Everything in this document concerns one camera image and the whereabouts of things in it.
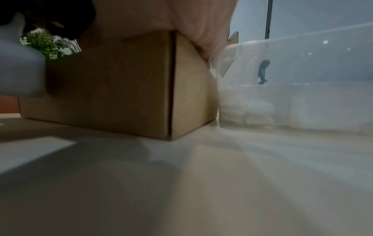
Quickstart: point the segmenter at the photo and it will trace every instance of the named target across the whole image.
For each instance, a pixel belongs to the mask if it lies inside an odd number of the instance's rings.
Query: table surface
[[[4,236],[372,235],[373,138],[160,141],[0,115]]]

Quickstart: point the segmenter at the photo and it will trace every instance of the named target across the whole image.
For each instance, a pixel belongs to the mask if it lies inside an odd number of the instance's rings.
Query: clear plastic container
[[[373,23],[231,45],[210,63],[223,127],[373,131]]]

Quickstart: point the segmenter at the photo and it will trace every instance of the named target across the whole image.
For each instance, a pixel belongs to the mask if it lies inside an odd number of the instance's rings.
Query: orange surface
[[[19,113],[17,97],[0,96],[0,114]]]

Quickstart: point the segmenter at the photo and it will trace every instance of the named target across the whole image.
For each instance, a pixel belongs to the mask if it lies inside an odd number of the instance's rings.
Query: small black figure
[[[258,84],[265,84],[268,80],[265,79],[265,69],[269,66],[270,61],[269,60],[263,60],[260,63],[259,71],[258,71],[258,77],[260,78],[260,82]]]

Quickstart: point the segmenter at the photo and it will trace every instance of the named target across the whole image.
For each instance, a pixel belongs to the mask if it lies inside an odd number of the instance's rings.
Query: brown cardboard box
[[[173,140],[217,116],[216,80],[192,43],[167,31],[51,62],[47,94],[20,98],[21,115]]]

